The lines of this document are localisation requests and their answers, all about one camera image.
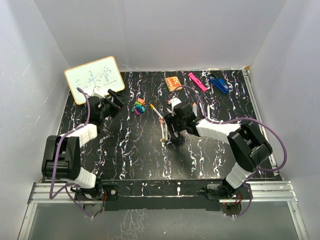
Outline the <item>orange highlighter marker body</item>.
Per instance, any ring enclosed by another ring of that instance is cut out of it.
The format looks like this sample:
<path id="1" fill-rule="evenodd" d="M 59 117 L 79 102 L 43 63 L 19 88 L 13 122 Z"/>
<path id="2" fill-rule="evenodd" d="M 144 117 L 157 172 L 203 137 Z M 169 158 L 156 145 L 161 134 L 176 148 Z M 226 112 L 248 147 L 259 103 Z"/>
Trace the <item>orange highlighter marker body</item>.
<path id="1" fill-rule="evenodd" d="M 194 115 L 197 117 L 198 116 L 198 107 L 195 102 L 192 104 L 192 111 L 193 111 Z"/>

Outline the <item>orange highlighter cap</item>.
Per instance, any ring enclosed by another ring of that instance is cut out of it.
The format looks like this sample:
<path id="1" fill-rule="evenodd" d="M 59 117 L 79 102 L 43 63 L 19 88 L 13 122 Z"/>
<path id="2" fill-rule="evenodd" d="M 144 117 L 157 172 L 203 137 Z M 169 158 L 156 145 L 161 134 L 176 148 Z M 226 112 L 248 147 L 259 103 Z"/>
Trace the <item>orange highlighter cap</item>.
<path id="1" fill-rule="evenodd" d="M 146 104 L 145 100 L 144 100 L 144 99 L 141 99 L 141 98 L 138 98 L 138 99 L 137 99 L 137 102 L 139 102 L 139 103 L 142 104 L 142 105 L 145 105 L 145 104 Z"/>

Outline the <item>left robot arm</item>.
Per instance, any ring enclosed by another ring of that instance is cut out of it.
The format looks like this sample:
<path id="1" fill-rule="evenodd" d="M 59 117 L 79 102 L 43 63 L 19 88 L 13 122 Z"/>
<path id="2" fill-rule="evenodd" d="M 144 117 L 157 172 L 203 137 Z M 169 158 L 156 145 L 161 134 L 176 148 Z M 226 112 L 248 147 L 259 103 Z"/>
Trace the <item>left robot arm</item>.
<path id="1" fill-rule="evenodd" d="M 77 90 L 85 97 L 86 104 L 81 124 L 64 134 L 47 137 L 41 172 L 52 181 L 62 180 L 86 189 L 86 194 L 97 200 L 103 195 L 104 188 L 97 183 L 95 174 L 82 167 L 81 148 L 98 137 L 104 120 L 115 118 L 129 98 L 111 89 L 106 97 L 97 91 L 88 96 L 81 88 Z"/>

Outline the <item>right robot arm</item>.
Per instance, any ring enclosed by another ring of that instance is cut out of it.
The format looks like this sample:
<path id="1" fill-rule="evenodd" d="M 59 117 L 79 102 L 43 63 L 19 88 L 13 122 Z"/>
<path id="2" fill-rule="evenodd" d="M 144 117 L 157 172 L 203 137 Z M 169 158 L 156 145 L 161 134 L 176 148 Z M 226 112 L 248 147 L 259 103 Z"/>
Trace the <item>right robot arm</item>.
<path id="1" fill-rule="evenodd" d="M 171 110 L 164 120 L 172 138 L 179 139 L 180 133 L 186 131 L 190 135 L 227 143 L 231 147 L 235 164 L 216 189 L 230 199 L 240 194 L 247 178 L 273 153 L 259 127 L 252 122 L 212 123 L 204 116 L 196 116 L 190 105 L 176 97 L 169 100 L 168 105 Z"/>

